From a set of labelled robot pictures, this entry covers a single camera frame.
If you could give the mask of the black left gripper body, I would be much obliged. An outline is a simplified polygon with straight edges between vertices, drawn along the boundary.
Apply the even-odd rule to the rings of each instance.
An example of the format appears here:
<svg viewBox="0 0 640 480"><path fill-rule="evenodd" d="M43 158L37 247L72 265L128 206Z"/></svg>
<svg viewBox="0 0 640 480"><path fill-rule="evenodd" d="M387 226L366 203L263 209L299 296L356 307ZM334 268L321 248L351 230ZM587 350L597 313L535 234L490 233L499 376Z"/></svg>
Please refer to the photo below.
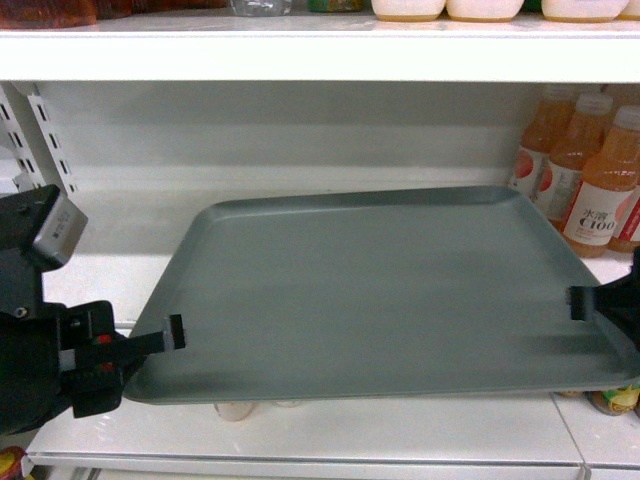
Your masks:
<svg viewBox="0 0 640 480"><path fill-rule="evenodd" d="M56 392L44 417L71 409L76 418L84 418L118 408L150 343L118 333L112 305L104 300L75 307L46 303L44 313L54 321L58 367Z"/></svg>

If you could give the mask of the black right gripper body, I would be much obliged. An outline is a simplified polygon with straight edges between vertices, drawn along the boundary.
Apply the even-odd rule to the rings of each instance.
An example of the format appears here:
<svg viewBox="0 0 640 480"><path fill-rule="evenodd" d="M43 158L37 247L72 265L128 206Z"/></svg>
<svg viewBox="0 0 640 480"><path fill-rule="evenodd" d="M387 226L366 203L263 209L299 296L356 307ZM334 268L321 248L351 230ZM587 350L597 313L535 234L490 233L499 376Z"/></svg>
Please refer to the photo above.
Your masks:
<svg viewBox="0 0 640 480"><path fill-rule="evenodd" d="M639 350L639 250L629 273L595 289L595 309L614 323Z"/></svg>

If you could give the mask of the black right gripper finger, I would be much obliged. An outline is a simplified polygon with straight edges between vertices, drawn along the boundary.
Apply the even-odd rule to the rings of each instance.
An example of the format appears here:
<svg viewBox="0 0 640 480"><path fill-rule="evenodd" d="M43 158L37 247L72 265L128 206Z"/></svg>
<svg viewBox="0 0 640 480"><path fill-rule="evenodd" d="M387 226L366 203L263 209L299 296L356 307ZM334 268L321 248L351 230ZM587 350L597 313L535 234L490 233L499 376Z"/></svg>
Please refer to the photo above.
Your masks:
<svg viewBox="0 0 640 480"><path fill-rule="evenodd" d="M574 321L590 321L594 311L594 288L571 286L566 290L565 301L570 318Z"/></svg>

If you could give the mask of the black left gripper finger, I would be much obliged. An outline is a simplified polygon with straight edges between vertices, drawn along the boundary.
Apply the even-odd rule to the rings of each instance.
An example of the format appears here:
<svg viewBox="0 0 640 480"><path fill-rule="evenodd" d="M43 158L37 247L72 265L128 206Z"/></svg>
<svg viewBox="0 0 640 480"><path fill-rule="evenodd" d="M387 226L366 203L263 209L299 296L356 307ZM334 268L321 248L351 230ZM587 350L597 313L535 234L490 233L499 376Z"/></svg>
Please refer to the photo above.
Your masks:
<svg viewBox="0 0 640 480"><path fill-rule="evenodd" d="M130 337L125 341L127 356L149 356L181 350L186 347L186 335L180 314L169 315L160 331Z"/></svg>

